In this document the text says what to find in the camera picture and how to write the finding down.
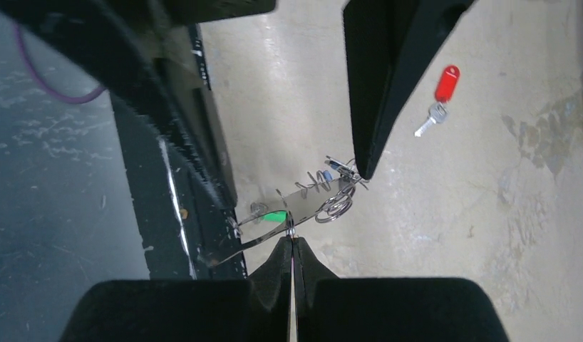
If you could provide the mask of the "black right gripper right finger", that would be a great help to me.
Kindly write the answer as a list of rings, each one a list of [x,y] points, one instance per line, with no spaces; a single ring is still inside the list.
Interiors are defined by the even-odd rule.
[[[458,277],[340,278],[293,241],[299,341],[508,341],[483,289]]]

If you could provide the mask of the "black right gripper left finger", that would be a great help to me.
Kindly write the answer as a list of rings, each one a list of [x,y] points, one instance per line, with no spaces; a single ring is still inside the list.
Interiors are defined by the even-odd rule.
[[[292,239],[243,280],[115,280],[78,302],[61,341],[288,341]]]

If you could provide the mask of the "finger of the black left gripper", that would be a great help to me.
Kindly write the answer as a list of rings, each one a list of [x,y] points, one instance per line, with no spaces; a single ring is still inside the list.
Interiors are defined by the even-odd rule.
[[[0,1],[0,12],[123,101],[180,155],[217,207],[236,205],[211,91],[181,63],[152,56],[110,1]]]
[[[395,121],[473,0],[353,0],[343,10],[354,157],[373,177]]]

